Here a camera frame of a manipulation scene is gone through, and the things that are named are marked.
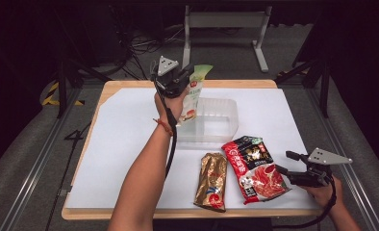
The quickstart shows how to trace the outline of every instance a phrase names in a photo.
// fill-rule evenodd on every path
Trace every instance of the table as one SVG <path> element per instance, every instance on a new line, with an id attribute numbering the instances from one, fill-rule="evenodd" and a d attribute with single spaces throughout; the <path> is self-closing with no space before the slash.
<path id="1" fill-rule="evenodd" d="M 90 127 L 88 131 L 87 141 L 85 143 L 85 146 L 82 151 L 82 155 L 78 164 L 78 167 L 76 169 L 76 173 L 74 175 L 73 181 L 72 181 L 72 191 L 68 194 L 66 198 L 66 202 L 63 205 L 63 218 L 65 219 L 109 219 L 112 214 L 113 205 L 115 204 L 116 197 L 118 196 L 118 191 L 121 186 L 122 180 L 124 179 L 124 175 L 127 172 L 130 164 L 134 161 L 136 158 L 136 155 L 139 154 L 139 151 L 142 149 L 142 146 L 139 146 L 136 142 L 137 138 L 142 138 L 144 141 L 146 141 L 146 138 L 149 136 L 149 134 L 146 131 L 143 131 L 143 127 L 140 127 L 140 124 L 137 124 L 138 130 L 140 130 L 139 134 L 130 134 L 132 136 L 131 139 L 129 139 L 129 147 L 125 147 L 123 150 L 108 150 L 106 152 L 113 152 L 116 151 L 117 154 L 115 156 L 112 156 L 109 158 L 107 156 L 108 153 L 100 153 L 97 154 L 96 152 L 96 158 L 92 159 L 91 153 L 95 153 L 94 151 L 91 151 L 93 149 L 94 143 L 98 143 L 97 135 L 100 134 L 97 130 L 97 127 L 99 124 L 101 126 L 106 126 L 102 123 L 103 121 L 103 115 L 104 109 L 106 109 L 106 105 L 109 105 L 109 103 L 112 103 L 114 101 L 114 97 L 120 93 L 128 92 L 132 93 L 135 90 L 139 90 L 140 92 L 144 92 L 145 96 L 154 95 L 154 92 L 148 92 L 149 90 L 152 90 L 153 83 L 149 81 L 111 81 L 108 82 L 102 92 L 102 95 L 99 99 L 97 110 L 94 114 L 92 126 Z M 298 130 L 295 126 L 295 123 L 292 119 L 292 115 L 289 109 L 289 106 L 287 104 L 286 98 L 284 97 L 283 91 L 278 90 L 276 85 L 271 80 L 228 80 L 228 81 L 219 81 L 219 80 L 210 80 L 205 81 L 204 83 L 204 89 L 201 91 L 201 97 L 203 96 L 211 96 L 217 95 L 222 96 L 222 91 L 224 92 L 234 92 L 234 90 L 238 93 L 237 95 L 231 94 L 226 95 L 228 98 L 237 98 L 240 97 L 239 95 L 242 95 L 242 93 L 248 93 L 253 92 L 260 95 L 265 95 L 265 101 L 274 100 L 275 97 L 278 97 L 276 95 L 280 95 L 281 98 L 284 100 L 279 100 L 279 104 L 282 104 L 282 107 L 286 110 L 282 113 L 273 113 L 270 111 L 270 108 L 265 109 L 265 111 L 269 112 L 269 116 L 272 119 L 275 119 L 275 121 L 271 124 L 275 124 L 275 126 L 284 128 L 283 131 L 278 131 L 280 133 L 274 133 L 273 131 L 267 131 L 265 128 L 258 129 L 259 132 L 262 134 L 262 137 L 264 138 L 264 142 L 267 146 L 267 149 L 271 153 L 275 163 L 286 166 L 287 168 L 293 170 L 305 170 L 304 165 L 297 165 L 297 162 L 295 161 L 289 161 L 286 158 L 285 150 L 284 148 L 291 148 L 294 151 L 304 153 L 305 147 L 304 144 L 298 134 Z M 149 101 L 149 105 L 153 104 L 153 99 L 148 99 L 147 97 L 141 97 L 140 99 L 137 99 L 138 102 L 140 102 L 140 108 L 145 108 L 144 106 L 141 106 L 142 102 Z M 247 123 L 242 123 L 242 117 L 243 116 L 254 116 L 259 117 L 259 115 L 249 115 L 244 112 L 244 105 L 242 106 L 240 102 L 238 101 L 238 110 L 240 115 L 240 128 L 238 132 L 245 131 L 245 127 L 248 127 Z M 130 110 L 124 110 L 124 113 L 129 113 Z M 283 120 L 282 117 L 288 116 L 289 119 Z M 141 123 L 143 123 L 143 126 L 147 126 L 148 124 L 154 124 L 153 121 L 151 123 L 147 124 L 147 121 L 152 120 L 152 115 L 144 115 L 144 116 L 137 116 Z M 106 129 L 112 129 L 114 125 L 111 123 L 112 118 L 109 116 L 106 118 L 106 121 L 109 121 L 108 124 L 110 127 Z M 267 125 L 268 129 L 273 129 L 273 126 Z M 119 129 L 116 129 L 116 133 L 114 133 L 114 136 L 120 137 L 117 132 Z M 276 142 L 273 142 L 274 140 L 284 139 L 289 141 L 280 141 L 280 143 L 287 143 L 285 147 L 282 147 L 279 149 L 279 146 L 281 145 L 275 145 Z M 103 141 L 106 145 L 117 145 L 117 142 L 111 142 L 111 141 Z M 123 155 L 123 151 L 131 153 L 131 155 Z M 159 204 L 157 206 L 156 214 L 154 218 L 247 218 L 247 217 L 278 217 L 278 216 L 311 216 L 311 215 L 319 215 L 320 210 L 317 207 L 316 203 L 313 201 L 312 198 L 310 198 L 305 191 L 299 189 L 296 186 L 291 186 L 288 179 L 285 178 L 287 184 L 291 186 L 292 190 L 290 192 L 285 193 L 282 196 L 279 196 L 271 201 L 268 202 L 258 202 L 258 203 L 252 203 L 248 205 L 243 205 L 243 197 L 241 195 L 240 189 L 237 185 L 236 176 L 232 170 L 232 167 L 228 166 L 228 176 L 227 176 L 227 186 L 226 186 L 226 194 L 225 194 L 225 204 L 227 212 L 224 214 L 216 213 L 213 211 L 204 210 L 201 208 L 198 208 L 192 204 L 192 201 L 195 196 L 195 191 L 197 187 L 197 177 L 199 174 L 200 169 L 200 159 L 203 155 L 206 154 L 206 150 L 182 150 L 177 149 L 174 161 L 171 166 L 170 173 L 168 177 L 166 178 L 165 185 L 164 185 L 164 191 L 161 196 L 161 199 L 159 201 Z M 117 160 L 117 158 L 120 158 L 122 156 L 123 161 Z M 100 163 L 103 160 L 104 162 L 107 162 L 104 166 Z M 113 171 L 114 167 L 112 167 L 113 164 L 116 164 L 116 171 L 123 171 L 124 173 L 114 173 L 114 174 L 108 174 L 111 177 L 101 177 L 100 174 L 106 175 L 107 173 L 100 173 L 100 171 L 107 170 L 107 171 Z M 177 185 L 176 180 L 174 179 L 178 177 L 179 174 L 186 174 L 186 187 L 176 187 Z M 85 197 L 85 201 L 78 201 L 79 199 Z"/>

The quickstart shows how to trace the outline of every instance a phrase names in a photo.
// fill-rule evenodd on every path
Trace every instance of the clear plastic container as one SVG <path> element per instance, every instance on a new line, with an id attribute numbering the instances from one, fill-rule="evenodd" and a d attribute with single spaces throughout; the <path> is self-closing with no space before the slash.
<path id="1" fill-rule="evenodd" d="M 198 99 L 196 118 L 177 127 L 177 144 L 186 142 L 226 143 L 238 130 L 238 107 L 232 99 Z"/>

